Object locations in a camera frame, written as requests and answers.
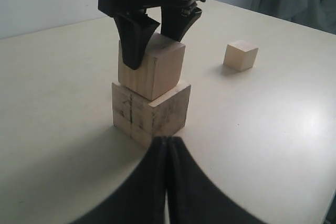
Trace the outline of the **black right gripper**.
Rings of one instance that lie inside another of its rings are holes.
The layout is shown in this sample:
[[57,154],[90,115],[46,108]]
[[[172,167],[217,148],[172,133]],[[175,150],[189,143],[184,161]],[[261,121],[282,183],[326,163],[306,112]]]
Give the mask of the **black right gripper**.
[[122,61],[130,69],[137,70],[160,23],[144,12],[131,11],[163,6],[161,35],[180,42],[202,15],[195,1],[206,0],[98,0],[98,10],[114,17],[122,47]]

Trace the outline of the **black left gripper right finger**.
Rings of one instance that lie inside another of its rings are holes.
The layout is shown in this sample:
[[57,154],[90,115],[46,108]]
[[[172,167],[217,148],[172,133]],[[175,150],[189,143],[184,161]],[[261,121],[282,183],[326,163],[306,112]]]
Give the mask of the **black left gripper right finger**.
[[180,137],[167,139],[166,188],[170,223],[263,223],[207,177]]

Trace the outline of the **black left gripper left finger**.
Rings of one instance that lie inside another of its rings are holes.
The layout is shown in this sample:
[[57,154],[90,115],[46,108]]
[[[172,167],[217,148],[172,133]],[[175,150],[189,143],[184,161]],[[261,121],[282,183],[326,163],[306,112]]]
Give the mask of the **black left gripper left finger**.
[[164,223],[167,138],[155,137],[129,177],[73,223]]

